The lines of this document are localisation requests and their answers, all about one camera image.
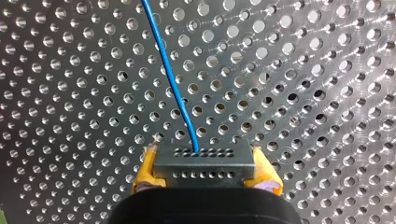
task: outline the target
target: perforated metal sheet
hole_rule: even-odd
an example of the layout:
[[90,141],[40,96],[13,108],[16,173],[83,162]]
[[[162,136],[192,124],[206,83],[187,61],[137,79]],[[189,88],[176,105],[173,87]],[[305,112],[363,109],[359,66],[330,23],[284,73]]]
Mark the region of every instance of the perforated metal sheet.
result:
[[[201,143],[262,146],[303,223],[395,223],[395,2],[151,0]],[[0,204],[106,223],[189,137],[139,1],[0,1]]]

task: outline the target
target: orange plastic part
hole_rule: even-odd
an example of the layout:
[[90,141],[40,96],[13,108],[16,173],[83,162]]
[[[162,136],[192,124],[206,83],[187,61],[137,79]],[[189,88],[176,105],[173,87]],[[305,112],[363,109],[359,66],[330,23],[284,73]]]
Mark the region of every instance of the orange plastic part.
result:
[[144,148],[145,159],[143,160],[142,166],[140,167],[137,177],[132,185],[132,194],[136,193],[136,186],[141,182],[147,182],[154,186],[166,188],[166,182],[164,179],[155,178],[152,175],[157,149],[158,146],[155,143]]
[[275,181],[280,185],[280,188],[274,189],[273,193],[276,195],[281,195],[283,193],[282,179],[280,179],[279,175],[276,173],[276,170],[272,166],[271,162],[269,162],[264,153],[262,153],[261,147],[253,148],[253,160],[256,164],[254,179],[245,180],[245,187],[253,188],[255,185],[263,181]]

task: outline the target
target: wire insulation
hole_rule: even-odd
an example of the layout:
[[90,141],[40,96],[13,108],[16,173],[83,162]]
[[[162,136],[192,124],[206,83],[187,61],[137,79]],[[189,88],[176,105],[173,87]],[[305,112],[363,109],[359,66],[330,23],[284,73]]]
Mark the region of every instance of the wire insulation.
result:
[[169,58],[166,53],[165,46],[163,44],[163,38],[161,37],[160,29],[158,28],[157,23],[155,21],[154,13],[152,12],[151,6],[149,4],[149,0],[142,0],[142,4],[146,10],[149,25],[151,27],[152,33],[154,33],[155,40],[160,50],[161,58],[163,59],[163,66],[165,67],[165,71],[166,71],[166,76],[168,77],[169,84],[175,95],[175,99],[177,101],[177,105],[178,108],[180,109],[181,115],[183,116],[183,119],[187,124],[187,129],[189,130],[190,138],[192,141],[192,148],[194,149],[195,152],[199,152],[200,148],[198,143],[198,137],[196,135],[194,126],[192,124],[189,112],[187,111],[183,99],[181,98],[180,91],[178,90],[177,83],[175,81],[175,76],[172,71],[172,66],[169,62]]

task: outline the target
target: black plastic body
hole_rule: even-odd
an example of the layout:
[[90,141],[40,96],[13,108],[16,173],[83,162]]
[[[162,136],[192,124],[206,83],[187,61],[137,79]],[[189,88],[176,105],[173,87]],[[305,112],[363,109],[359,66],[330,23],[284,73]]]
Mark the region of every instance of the black plastic body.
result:
[[108,224],[300,224],[294,208],[261,189],[147,189],[114,210]]

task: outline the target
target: gray metal panel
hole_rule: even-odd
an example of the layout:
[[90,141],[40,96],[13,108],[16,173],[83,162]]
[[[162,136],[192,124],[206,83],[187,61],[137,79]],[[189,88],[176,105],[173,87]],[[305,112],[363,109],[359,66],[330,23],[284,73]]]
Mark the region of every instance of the gray metal panel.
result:
[[[395,222],[395,1],[151,4],[202,144],[262,146],[304,224]],[[189,142],[143,8],[0,8],[7,219],[105,223],[152,135]]]

